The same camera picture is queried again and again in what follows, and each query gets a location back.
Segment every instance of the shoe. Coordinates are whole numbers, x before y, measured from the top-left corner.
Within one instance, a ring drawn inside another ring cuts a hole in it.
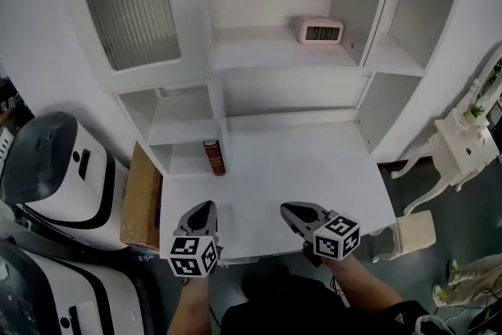
[[[457,260],[452,259],[448,263],[448,284],[449,285],[456,285],[459,282],[459,275],[457,275],[460,272],[460,269],[458,268]]]
[[[436,306],[442,307],[446,306],[446,301],[448,301],[449,293],[442,289],[440,285],[434,285],[432,288],[432,298],[436,303]]]
[[[457,260],[455,260],[454,258],[452,258],[450,261],[449,261],[449,274],[450,276],[452,274],[456,274],[459,269],[458,269],[458,264],[457,264]]]

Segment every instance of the potted plant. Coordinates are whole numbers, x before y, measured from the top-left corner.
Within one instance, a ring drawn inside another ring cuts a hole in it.
[[[470,126],[478,126],[479,119],[484,116],[485,110],[478,104],[472,104],[469,110],[464,114],[465,120]]]

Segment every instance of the white side table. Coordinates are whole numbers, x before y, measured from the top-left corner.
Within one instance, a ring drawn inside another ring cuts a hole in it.
[[[449,118],[436,120],[434,124],[438,132],[416,150],[401,170],[391,173],[392,179],[397,179],[409,172],[420,157],[432,154],[434,166],[441,174],[429,192],[405,208],[405,215],[410,215],[417,206],[441,194],[448,186],[456,186],[455,190],[460,191],[462,184],[478,175],[500,153],[484,126],[462,132]]]

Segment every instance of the digital alarm clock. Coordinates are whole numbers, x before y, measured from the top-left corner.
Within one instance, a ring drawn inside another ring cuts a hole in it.
[[[298,41],[304,44],[336,45],[344,33],[340,21],[321,17],[302,17],[296,24]]]

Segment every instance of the cardboard box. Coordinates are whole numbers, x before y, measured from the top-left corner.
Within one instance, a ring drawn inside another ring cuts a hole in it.
[[[136,143],[122,207],[120,240],[158,254],[162,175]]]

